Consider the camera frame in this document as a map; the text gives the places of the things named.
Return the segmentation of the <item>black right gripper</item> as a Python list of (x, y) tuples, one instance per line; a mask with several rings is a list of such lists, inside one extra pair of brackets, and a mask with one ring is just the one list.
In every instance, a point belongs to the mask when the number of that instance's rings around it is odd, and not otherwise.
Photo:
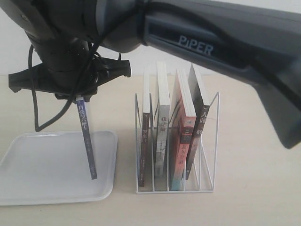
[[(17, 93), (34, 87), (37, 91), (55, 94), (57, 99), (67, 99), (80, 71), (88, 58), (88, 42), (80, 39), (64, 41), (32, 41), (41, 64), (8, 76), (9, 88)], [(97, 88), (120, 76), (130, 77), (128, 60), (110, 59), (94, 55), (79, 83), (76, 95), (90, 99)]]

